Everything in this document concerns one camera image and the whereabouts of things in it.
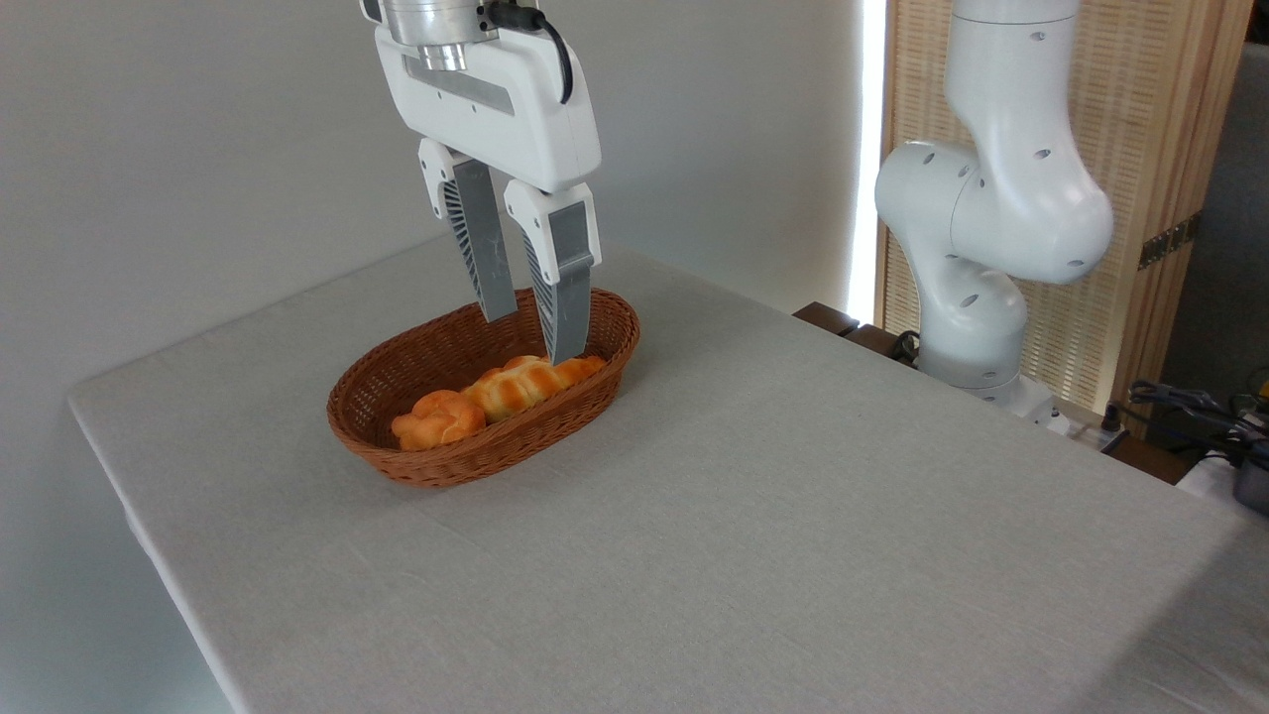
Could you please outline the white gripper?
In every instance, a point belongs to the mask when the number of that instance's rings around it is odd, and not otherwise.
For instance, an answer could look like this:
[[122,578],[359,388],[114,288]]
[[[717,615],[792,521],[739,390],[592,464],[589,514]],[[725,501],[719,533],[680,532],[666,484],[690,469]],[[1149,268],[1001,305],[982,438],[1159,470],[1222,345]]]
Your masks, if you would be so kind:
[[602,263],[593,194],[581,183],[602,153],[580,60],[569,55],[574,89],[562,101],[557,46],[547,36],[504,30],[470,44],[464,68],[426,68],[418,49],[396,44],[385,27],[376,46],[404,124],[426,137],[418,142],[426,198],[454,235],[485,320],[518,309],[494,167],[519,179],[504,199],[522,231],[544,351],[553,365],[580,356],[591,270]]

